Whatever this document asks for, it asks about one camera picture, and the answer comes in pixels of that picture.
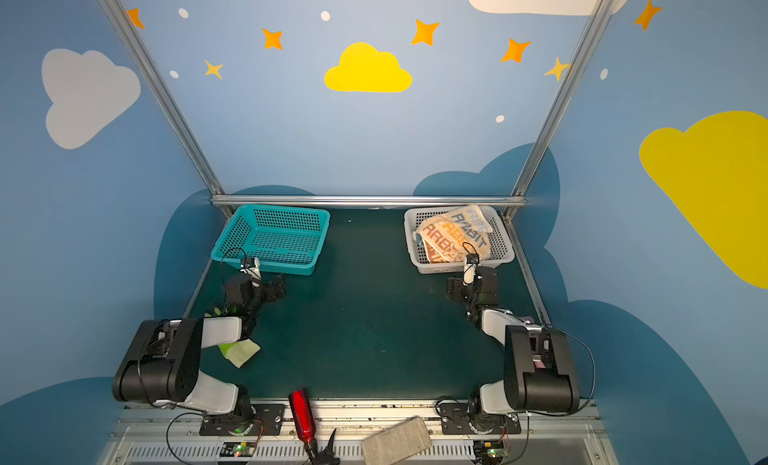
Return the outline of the cream RABBIT lettered towel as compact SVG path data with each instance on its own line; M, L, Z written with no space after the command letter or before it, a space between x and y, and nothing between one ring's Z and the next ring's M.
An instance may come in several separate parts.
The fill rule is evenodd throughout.
M480 207L468 205L423 220L415 234L429 263L458 263L470 253L489 259L492 232Z

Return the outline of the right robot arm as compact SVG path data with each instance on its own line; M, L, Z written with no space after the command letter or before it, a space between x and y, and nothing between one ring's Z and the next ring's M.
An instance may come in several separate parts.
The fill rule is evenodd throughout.
M447 298L465 306L467 319L503 351L503 376L478 386L464 413L470 430L488 434L519 412L568 416L581 407L578 378L565 332L499 306L498 274L477 264L447 282Z

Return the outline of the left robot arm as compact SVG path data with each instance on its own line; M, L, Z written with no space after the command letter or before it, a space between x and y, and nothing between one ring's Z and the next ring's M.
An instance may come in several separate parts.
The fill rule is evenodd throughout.
M285 279L238 273L225 284L225 305L204 318L142 322L112 383L119 402L181 407L243 426L255 412L247 389L200 369L204 349L217 347L240 368L260 350L250 339L262 306L286 295Z

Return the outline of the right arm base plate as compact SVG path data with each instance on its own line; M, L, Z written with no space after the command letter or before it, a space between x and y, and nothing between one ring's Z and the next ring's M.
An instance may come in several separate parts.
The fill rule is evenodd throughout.
M482 411L471 413L465 402L441 401L435 405L444 435L511 435L522 433L519 418L492 415Z

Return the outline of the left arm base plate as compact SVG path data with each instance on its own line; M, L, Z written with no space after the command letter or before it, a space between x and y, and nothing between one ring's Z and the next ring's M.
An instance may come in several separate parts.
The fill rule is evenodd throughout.
M235 410L203 419L199 435L208 437L277 436L281 433L286 405L252 403L250 414Z

